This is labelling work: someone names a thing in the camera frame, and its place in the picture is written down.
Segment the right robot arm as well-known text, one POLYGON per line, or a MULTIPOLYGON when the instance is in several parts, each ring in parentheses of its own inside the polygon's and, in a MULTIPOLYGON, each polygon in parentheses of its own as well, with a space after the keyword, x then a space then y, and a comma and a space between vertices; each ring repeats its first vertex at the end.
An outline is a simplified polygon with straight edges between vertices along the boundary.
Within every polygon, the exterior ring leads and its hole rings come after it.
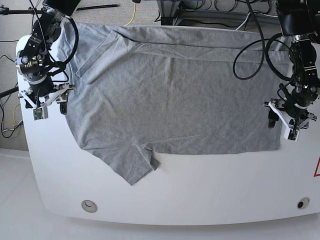
POLYGON ((74 57, 79 32, 72 14, 76 11, 78 0, 45 0, 42 12, 31 8, 37 20, 23 50, 16 56, 16 66, 23 79, 28 82, 28 90, 19 92, 19 97, 26 102, 25 107, 32 109, 35 120, 48 118, 48 106, 53 102, 60 105, 60 112, 67 113, 69 91, 74 89, 69 81, 53 81, 52 77, 65 73, 67 64, 74 57), (59 38, 61 22, 67 18, 75 33, 75 41, 70 55, 64 61, 56 61, 50 54, 50 47, 59 38))

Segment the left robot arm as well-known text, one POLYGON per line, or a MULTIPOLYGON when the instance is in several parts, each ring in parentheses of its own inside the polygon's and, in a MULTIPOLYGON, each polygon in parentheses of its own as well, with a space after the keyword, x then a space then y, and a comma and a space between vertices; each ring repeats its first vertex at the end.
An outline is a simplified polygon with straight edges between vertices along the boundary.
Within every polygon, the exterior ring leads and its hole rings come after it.
POLYGON ((276 0, 277 17, 281 33, 275 34, 265 46, 265 58, 271 70, 293 87, 288 91, 284 84, 279 90, 285 98, 271 100, 268 104, 269 128, 281 120, 292 140, 300 129, 306 129, 310 120, 316 116, 307 108, 320 94, 320 79, 316 68, 317 53, 312 43, 320 42, 320 2, 318 0, 276 0), (292 62, 292 75, 282 75, 269 57, 271 44, 280 37, 291 37, 289 59, 292 62))

